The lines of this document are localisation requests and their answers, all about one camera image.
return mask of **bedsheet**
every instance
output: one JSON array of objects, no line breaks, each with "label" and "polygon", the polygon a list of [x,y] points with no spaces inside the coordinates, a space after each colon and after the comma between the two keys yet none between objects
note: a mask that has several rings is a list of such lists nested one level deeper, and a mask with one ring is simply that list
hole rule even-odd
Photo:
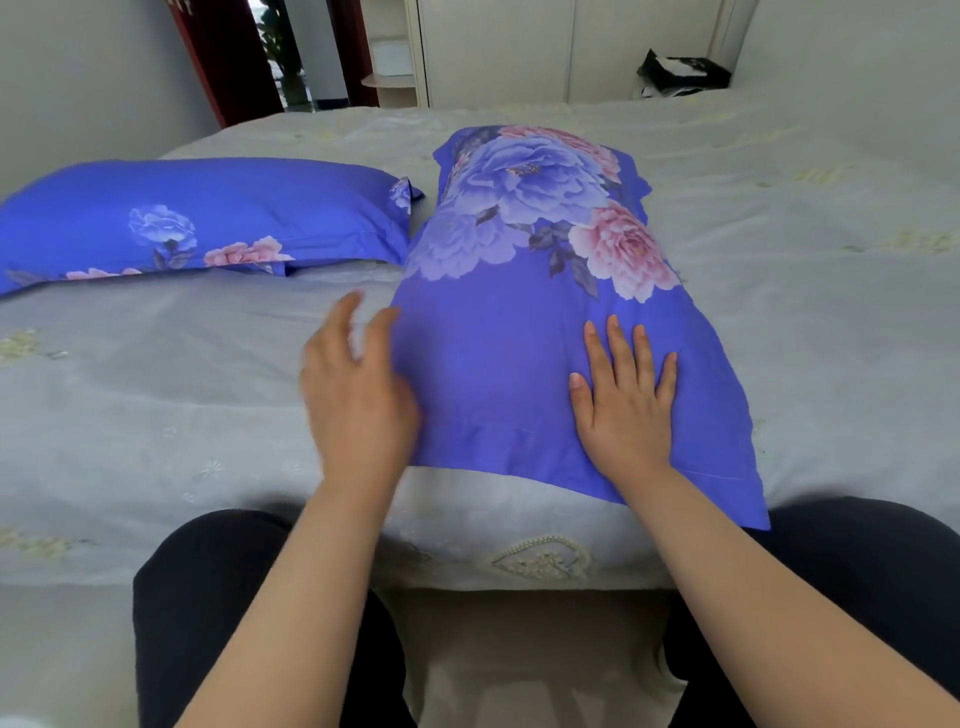
[{"label": "bedsheet", "polygon": [[[958,190],[806,128],[762,95],[489,111],[343,109],[225,130],[171,157],[378,166],[436,201],[430,154],[464,126],[550,126],[632,154],[653,232],[747,391],[768,502],[883,497],[960,529]],[[0,302],[0,579],[123,582],[174,528],[284,509],[320,478],[302,342],[398,271],[224,271],[56,284]],[[625,508],[542,483],[411,469],[382,586],[669,583]]]}]

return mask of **pink flower print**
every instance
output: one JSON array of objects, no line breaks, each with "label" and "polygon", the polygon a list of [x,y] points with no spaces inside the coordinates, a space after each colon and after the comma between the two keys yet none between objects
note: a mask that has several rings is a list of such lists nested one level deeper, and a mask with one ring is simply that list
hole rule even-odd
[{"label": "pink flower print", "polygon": [[283,246],[269,235],[262,237],[252,245],[233,243],[224,248],[207,251],[204,263],[208,268],[218,265],[236,265],[238,263],[274,263],[293,260],[292,255],[281,253]]},{"label": "pink flower print", "polygon": [[136,268],[124,268],[120,273],[108,273],[99,268],[89,268],[86,271],[70,271],[66,274],[67,280],[111,279],[116,276],[139,276],[141,271]]},{"label": "pink flower print", "polygon": [[587,259],[597,279],[613,280],[613,290],[624,299],[644,303],[654,288],[669,290],[680,285],[646,226],[630,210],[611,200],[595,207],[588,225],[570,230],[573,252]]},{"label": "pink flower print", "polygon": [[607,147],[594,144],[576,134],[562,132],[559,129],[547,129],[546,127],[521,127],[510,126],[503,127],[500,130],[503,136],[546,136],[565,144],[581,154],[587,155],[593,161],[600,165],[603,176],[611,182],[620,182],[620,162],[616,155]]}]

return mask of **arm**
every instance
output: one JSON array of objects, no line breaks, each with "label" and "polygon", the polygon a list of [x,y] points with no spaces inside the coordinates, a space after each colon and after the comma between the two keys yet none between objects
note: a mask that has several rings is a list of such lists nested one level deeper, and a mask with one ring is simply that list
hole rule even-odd
[{"label": "arm", "polygon": [[642,327],[631,352],[592,324],[593,392],[570,377],[594,464],[648,528],[713,654],[754,721],[769,728],[957,726],[960,703],[783,566],[670,467],[677,357],[660,385]]},{"label": "arm", "polygon": [[367,598],[373,550],[420,425],[390,364],[395,309],[350,352],[358,294],[340,300],[304,348],[300,388],[324,463],[247,614],[178,728],[335,728]]}]

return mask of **finger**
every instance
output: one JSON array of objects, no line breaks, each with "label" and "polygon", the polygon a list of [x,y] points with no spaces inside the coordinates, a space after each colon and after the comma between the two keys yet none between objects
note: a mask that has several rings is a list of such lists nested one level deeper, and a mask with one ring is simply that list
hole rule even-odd
[{"label": "finger", "polygon": [[364,338],[363,366],[371,371],[392,372],[393,364],[390,359],[390,330],[400,315],[400,309],[395,306],[383,308],[367,324],[367,333]]},{"label": "finger", "polygon": [[623,329],[616,316],[607,319],[607,340],[613,354],[613,374],[619,389],[636,389],[636,363],[630,344],[623,336]]},{"label": "finger", "polygon": [[593,396],[595,399],[604,397],[611,390],[616,389],[613,379],[613,367],[610,358],[600,341],[600,334],[592,321],[584,325],[584,342],[587,344],[587,358],[590,361],[590,375],[593,377]]},{"label": "finger", "polygon": [[593,427],[593,394],[583,375],[570,375],[570,404],[577,421],[577,432],[583,436]]},{"label": "finger", "polygon": [[669,409],[677,395],[677,355],[670,353],[663,360],[660,372],[660,386],[657,387],[657,402]]},{"label": "finger", "polygon": [[654,371],[654,355],[650,351],[650,339],[643,324],[634,329],[634,351],[636,352],[636,383],[641,392],[653,395],[657,386],[657,375]]},{"label": "finger", "polygon": [[333,305],[324,325],[314,335],[324,361],[331,366],[347,366],[356,361],[350,349],[350,327],[361,301],[362,291],[347,293]]}]

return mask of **white cabinet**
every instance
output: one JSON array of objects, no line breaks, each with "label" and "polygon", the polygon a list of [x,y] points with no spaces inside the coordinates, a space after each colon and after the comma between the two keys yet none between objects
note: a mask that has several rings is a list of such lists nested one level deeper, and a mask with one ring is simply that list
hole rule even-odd
[{"label": "white cabinet", "polygon": [[431,107],[565,98],[574,0],[419,0],[419,6]]},{"label": "white cabinet", "polygon": [[420,105],[481,109],[629,99],[650,48],[708,54],[722,0],[405,2]]}]

